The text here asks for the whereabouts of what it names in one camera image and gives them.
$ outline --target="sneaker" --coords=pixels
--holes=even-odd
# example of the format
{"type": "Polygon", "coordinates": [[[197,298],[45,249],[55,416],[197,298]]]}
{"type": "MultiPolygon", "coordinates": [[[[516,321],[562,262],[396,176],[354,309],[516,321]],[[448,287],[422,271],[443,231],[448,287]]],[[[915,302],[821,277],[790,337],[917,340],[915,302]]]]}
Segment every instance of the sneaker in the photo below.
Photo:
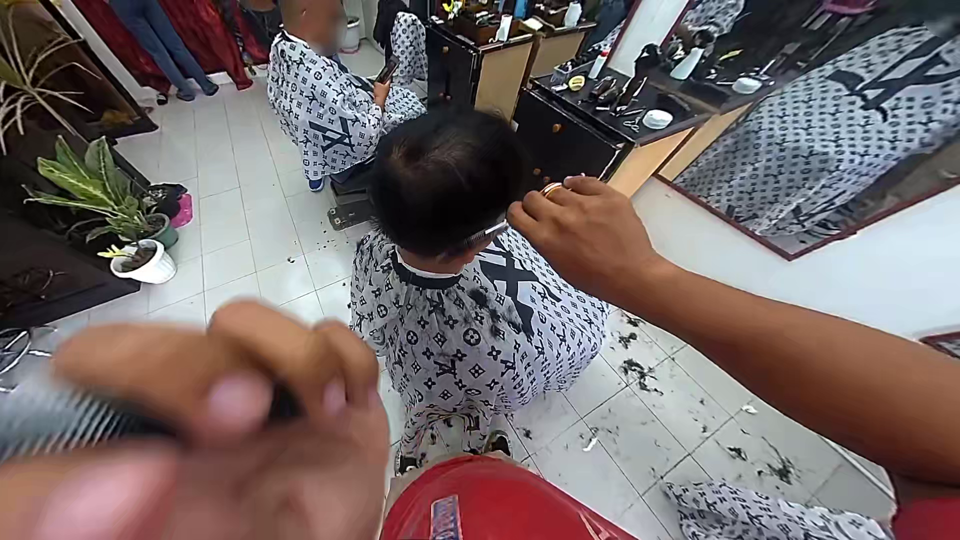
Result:
{"type": "Polygon", "coordinates": [[[400,454],[400,449],[396,449],[396,458],[394,459],[394,475],[400,476],[407,471],[416,469],[419,466],[417,459],[409,455],[400,454]]]}
{"type": "Polygon", "coordinates": [[[483,445],[484,454],[497,450],[506,454],[507,457],[513,457],[513,453],[510,451],[510,437],[507,436],[507,432],[504,430],[491,431],[487,437],[487,444],[483,445]]]}

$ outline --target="ring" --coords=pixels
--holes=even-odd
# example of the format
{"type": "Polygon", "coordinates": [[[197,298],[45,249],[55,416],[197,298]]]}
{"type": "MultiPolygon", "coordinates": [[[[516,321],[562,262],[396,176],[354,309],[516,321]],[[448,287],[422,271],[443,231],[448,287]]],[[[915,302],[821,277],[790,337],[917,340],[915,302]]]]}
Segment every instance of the ring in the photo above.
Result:
{"type": "Polygon", "coordinates": [[[543,187],[543,189],[540,190],[540,195],[543,195],[544,197],[546,197],[547,200],[549,200],[549,199],[550,199],[550,193],[551,193],[552,191],[554,191],[555,189],[564,189],[564,185],[563,185],[562,183],[560,183],[560,182],[554,182],[554,183],[551,183],[551,184],[547,184],[547,185],[545,185],[545,186],[543,187]]]}

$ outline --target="smartphone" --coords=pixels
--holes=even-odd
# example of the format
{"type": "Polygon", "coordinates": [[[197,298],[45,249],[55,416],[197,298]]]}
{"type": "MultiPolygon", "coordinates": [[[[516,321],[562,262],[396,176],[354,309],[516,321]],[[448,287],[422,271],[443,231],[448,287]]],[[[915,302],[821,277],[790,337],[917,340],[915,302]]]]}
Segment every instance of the smartphone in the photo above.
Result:
{"type": "Polygon", "coordinates": [[[386,65],[383,66],[383,69],[381,69],[380,73],[376,76],[376,79],[373,81],[382,85],[386,84],[387,81],[390,81],[391,77],[394,76],[394,72],[396,71],[396,67],[398,65],[400,65],[400,61],[397,60],[395,56],[391,56],[390,59],[387,60],[386,65]]]}

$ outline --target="red curtain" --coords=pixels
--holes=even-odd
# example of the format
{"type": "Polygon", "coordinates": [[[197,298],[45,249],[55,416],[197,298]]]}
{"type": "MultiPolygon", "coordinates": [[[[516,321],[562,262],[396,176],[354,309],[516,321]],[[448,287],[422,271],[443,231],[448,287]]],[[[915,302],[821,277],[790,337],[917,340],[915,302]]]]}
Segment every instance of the red curtain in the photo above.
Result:
{"type": "MultiPolygon", "coordinates": [[[[180,39],[183,40],[183,44],[206,73],[226,71],[237,88],[241,90],[253,84],[247,72],[244,71],[236,41],[227,30],[212,0],[158,1],[180,35],[180,39]]],[[[169,90],[170,81],[127,31],[107,2],[74,0],[74,3],[107,47],[141,85],[161,92],[169,90]]],[[[236,3],[232,6],[247,52],[250,53],[254,63],[265,63],[270,53],[257,42],[236,3]]]]}

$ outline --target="dark hair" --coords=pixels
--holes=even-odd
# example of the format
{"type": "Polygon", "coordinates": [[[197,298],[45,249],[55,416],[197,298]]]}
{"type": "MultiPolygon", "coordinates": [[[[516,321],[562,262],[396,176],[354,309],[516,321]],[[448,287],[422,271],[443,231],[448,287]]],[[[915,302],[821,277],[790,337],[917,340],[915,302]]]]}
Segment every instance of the dark hair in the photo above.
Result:
{"type": "Polygon", "coordinates": [[[526,162],[502,118],[431,110],[380,139],[369,187],[374,221],[413,253],[450,253],[532,187],[526,162]]]}

